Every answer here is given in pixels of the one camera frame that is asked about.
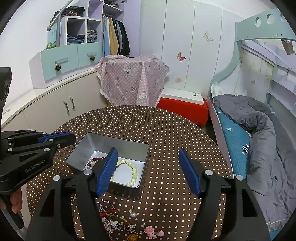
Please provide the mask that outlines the person's left hand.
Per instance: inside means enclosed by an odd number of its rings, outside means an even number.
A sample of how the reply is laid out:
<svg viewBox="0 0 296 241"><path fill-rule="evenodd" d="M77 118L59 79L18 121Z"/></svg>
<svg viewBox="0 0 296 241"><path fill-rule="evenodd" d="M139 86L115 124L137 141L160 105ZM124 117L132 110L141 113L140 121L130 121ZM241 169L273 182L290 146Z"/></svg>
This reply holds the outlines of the person's left hand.
<svg viewBox="0 0 296 241"><path fill-rule="evenodd" d="M6 209L8 201L11 204L11 210L13 213L17 214L21 211L22 205L23 205L23 199L22 199L22 189L19 188L14 193L11 193L10 195L4 195L4 199L1 198L1 208Z"/></svg>

